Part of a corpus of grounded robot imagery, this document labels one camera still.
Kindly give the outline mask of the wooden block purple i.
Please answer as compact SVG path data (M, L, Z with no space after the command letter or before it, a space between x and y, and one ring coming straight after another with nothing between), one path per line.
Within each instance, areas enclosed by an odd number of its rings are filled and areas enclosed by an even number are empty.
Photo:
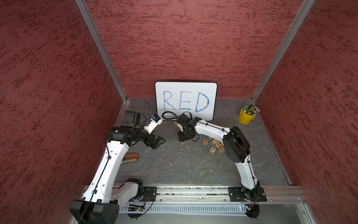
M220 147L218 150L220 154L223 154L225 152L225 149L223 147Z

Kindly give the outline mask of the brown striped cylinder case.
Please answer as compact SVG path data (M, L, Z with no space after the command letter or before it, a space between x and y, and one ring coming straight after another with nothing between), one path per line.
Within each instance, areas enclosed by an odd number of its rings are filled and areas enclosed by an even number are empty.
M136 162L139 159L138 153L127 153L122 159L122 164Z

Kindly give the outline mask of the aluminium front rail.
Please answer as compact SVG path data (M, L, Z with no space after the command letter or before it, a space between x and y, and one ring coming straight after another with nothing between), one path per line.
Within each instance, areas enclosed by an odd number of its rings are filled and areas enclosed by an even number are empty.
M267 202L231 202L228 187L215 185L148 185L157 187L155 203L270 203L270 204L299 204L306 203L305 196L299 186L263 186ZM85 188L81 200L88 202L109 203L118 202L120 205L130 203L134 197L141 196L144 186L134 182L115 185L105 195L100 189Z

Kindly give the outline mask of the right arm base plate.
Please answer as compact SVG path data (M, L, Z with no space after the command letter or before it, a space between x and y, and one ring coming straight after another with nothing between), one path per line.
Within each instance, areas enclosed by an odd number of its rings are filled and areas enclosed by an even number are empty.
M267 202L267 197L262 187L253 190L242 187L228 187L228 195L231 202Z

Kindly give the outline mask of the pencils and markers bundle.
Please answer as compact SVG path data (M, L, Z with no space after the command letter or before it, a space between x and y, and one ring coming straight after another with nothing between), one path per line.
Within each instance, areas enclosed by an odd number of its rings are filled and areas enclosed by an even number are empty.
M254 107L252 104L249 106L245 106L243 108L243 111L245 114L250 115L250 116L254 116L257 113L259 113L261 110L258 107Z

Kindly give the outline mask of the white dry-erase board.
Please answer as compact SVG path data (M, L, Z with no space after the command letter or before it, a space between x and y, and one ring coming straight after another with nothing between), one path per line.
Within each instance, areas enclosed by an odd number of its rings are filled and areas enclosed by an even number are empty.
M156 82L157 114L171 111L180 116L190 112L193 117L212 121L217 88L212 82Z

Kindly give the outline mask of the yellow pencil cup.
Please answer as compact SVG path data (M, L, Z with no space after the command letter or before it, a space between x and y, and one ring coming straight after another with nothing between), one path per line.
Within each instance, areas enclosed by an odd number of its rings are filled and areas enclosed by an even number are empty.
M241 109L238 121L243 125L248 125L254 118L256 114L249 115L244 112L244 108Z

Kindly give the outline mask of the wooden block letter X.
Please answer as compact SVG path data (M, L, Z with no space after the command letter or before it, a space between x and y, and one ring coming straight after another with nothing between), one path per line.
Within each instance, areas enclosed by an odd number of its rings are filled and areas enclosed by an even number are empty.
M215 144L214 147L217 148L217 149L220 149L222 147L222 144L220 142L218 142L218 143Z

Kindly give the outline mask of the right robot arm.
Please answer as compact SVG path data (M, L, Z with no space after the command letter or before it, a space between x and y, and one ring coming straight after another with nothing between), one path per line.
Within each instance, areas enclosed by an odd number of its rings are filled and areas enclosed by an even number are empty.
M227 157L236 164L240 174L241 197L248 202L257 202L261 186L253 171L250 143L238 127L220 127L198 117L190 118L184 113L177 118L177 124L180 142L194 141L196 137L206 135L223 144Z

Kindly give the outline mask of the wooden block green J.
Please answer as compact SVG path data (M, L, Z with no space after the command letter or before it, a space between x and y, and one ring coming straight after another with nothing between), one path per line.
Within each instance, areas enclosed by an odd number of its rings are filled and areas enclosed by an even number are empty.
M215 148L215 147L211 147L211 149L210 149L210 153L214 154L214 153L215 153L215 151L216 151L216 148Z

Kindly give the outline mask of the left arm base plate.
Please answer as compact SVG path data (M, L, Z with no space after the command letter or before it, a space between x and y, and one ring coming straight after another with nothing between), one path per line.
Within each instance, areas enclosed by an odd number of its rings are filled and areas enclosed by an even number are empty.
M141 196L134 197L130 202L155 202L157 187L144 187Z

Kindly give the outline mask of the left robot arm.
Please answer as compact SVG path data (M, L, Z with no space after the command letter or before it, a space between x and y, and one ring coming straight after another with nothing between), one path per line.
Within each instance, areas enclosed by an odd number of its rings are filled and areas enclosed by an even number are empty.
M106 138L106 148L96 174L80 200L74 200L70 211L80 224L114 224L120 208L129 201L147 201L143 182L128 179L118 189L118 198L112 198L112 189L120 165L130 146L143 142L157 149L165 139L153 134L162 119L153 114L149 123L140 125L140 114L125 112L125 121L120 127L112 128Z

